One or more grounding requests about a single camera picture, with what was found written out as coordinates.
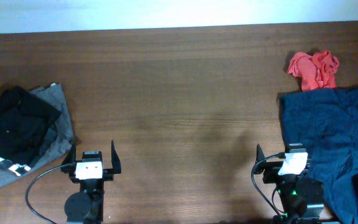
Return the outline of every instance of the black cloth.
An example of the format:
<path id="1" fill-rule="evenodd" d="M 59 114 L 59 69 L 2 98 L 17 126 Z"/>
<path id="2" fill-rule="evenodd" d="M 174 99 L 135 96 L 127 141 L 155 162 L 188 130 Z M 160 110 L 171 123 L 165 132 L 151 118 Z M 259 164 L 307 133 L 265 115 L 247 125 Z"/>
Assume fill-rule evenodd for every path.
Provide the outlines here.
<path id="1" fill-rule="evenodd" d="M 358 88 L 322 89 L 280 99 L 286 144 L 312 156 L 308 177 L 324 183 L 324 199 L 344 223 L 358 223 Z"/>
<path id="2" fill-rule="evenodd" d="M 50 104 L 21 87 L 0 97 L 0 157 L 15 164 L 35 164 L 45 152 L 44 137 L 60 116 Z"/>

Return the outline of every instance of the gray fabric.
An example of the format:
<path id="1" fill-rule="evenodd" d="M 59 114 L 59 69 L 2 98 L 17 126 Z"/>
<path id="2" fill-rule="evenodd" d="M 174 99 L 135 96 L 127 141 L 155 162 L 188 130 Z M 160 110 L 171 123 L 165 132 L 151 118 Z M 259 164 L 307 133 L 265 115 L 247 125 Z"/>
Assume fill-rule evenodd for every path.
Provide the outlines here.
<path id="1" fill-rule="evenodd" d="M 51 132 L 57 131 L 56 139 L 50 144 L 50 139 L 46 144 L 50 144 L 49 149 L 45 152 L 44 156 L 40 158 L 38 163 L 26 174 L 18 177 L 9 170 L 2 169 L 0 167 L 0 187 L 9 184 L 30 172 L 33 172 L 40 167 L 43 167 L 46 164 L 51 163 L 55 159 L 62 157 L 66 152 L 71 148 L 71 144 L 74 143 L 74 133 L 71 126 L 70 115 L 68 114 L 66 98 L 63 94 L 61 84 L 52 84 L 49 88 L 40 87 L 31 91 L 32 94 L 38 96 L 42 100 L 51 104 L 53 107 L 62 112 L 59 118 L 56 120 L 54 130 Z"/>

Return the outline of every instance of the blue cloth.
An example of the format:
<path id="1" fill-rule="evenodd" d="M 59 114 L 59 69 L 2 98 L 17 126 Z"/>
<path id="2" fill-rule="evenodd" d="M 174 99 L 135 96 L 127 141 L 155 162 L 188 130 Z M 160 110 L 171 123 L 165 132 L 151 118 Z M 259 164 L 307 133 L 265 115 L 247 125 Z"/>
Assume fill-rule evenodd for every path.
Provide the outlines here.
<path id="1" fill-rule="evenodd" d="M 324 199 L 343 223 L 358 223 L 358 88 L 321 89 L 281 97 L 285 144 L 312 156 L 308 177 L 324 183 Z"/>

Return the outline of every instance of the red cloth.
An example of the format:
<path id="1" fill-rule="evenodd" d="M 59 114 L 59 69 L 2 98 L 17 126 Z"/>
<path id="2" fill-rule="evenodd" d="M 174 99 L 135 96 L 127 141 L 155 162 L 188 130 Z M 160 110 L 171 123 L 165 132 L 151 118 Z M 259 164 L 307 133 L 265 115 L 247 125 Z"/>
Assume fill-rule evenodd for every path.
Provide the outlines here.
<path id="1" fill-rule="evenodd" d="M 287 73 L 302 78 L 302 91 L 336 88 L 334 74 L 338 66 L 338 58 L 332 57 L 328 50 L 313 56 L 298 52 L 292 57 Z"/>

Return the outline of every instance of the black cable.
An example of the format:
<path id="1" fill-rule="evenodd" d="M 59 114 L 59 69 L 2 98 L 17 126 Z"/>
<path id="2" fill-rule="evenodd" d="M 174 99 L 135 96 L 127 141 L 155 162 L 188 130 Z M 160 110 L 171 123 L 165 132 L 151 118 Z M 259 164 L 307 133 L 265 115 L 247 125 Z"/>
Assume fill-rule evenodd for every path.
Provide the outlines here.
<path id="1" fill-rule="evenodd" d="M 25 203 L 27 204 L 27 206 L 29 207 L 29 209 L 31 210 L 31 212 L 34 212 L 38 217 L 44 219 L 45 221 L 49 222 L 49 223 L 52 223 L 52 224 L 56 224 L 54 221 L 50 220 L 49 218 L 41 215 L 40 213 L 38 213 L 37 211 L 35 211 L 35 209 L 31 206 L 30 202 L 29 202 L 29 192 L 30 192 L 30 189 L 31 187 L 35 184 L 35 182 L 37 180 L 39 180 L 41 177 L 43 177 L 45 174 L 51 172 L 51 171 L 54 171 L 54 170 L 57 170 L 59 168 L 62 168 L 62 167 L 68 167 L 68 166 L 73 166 L 75 164 L 65 164 L 65 165 L 60 165 L 60 166 L 56 166 L 52 169 L 49 169 L 47 171 L 45 171 L 44 173 L 40 174 L 38 177 L 36 177 L 31 183 L 30 185 L 28 186 L 27 190 L 25 191 Z"/>
<path id="2" fill-rule="evenodd" d="M 277 187 L 274 188 L 274 191 L 273 191 L 273 194 L 272 194 L 272 202 L 273 202 L 273 205 L 274 205 L 274 207 L 277 209 L 277 211 L 279 211 L 279 212 L 281 212 L 281 213 L 284 214 L 284 212 L 281 211 L 281 210 L 279 210 L 279 209 L 277 208 L 277 206 L 274 204 L 274 193 L 275 193 L 276 191 L 277 191 Z"/>
<path id="3" fill-rule="evenodd" d="M 252 171 L 251 171 L 251 180 L 252 180 L 252 183 L 254 184 L 254 187 L 256 188 L 256 190 L 259 192 L 259 194 L 265 199 L 265 201 L 271 206 L 271 208 L 274 210 L 274 212 L 277 213 L 278 216 L 280 216 L 281 214 L 278 212 L 278 210 L 275 208 L 275 206 L 269 202 L 269 200 L 267 199 L 267 197 L 260 191 L 260 189 L 258 188 L 258 186 L 256 185 L 255 183 L 255 179 L 254 179 L 254 172 L 256 170 L 256 168 L 258 168 L 259 164 L 269 160 L 269 159 L 273 159 L 273 158 L 278 158 L 280 157 L 279 154 L 276 154 L 276 155 L 272 155 L 272 156 L 268 156 L 266 157 L 265 159 L 262 159 L 261 161 L 257 162 L 253 168 L 252 168 Z"/>

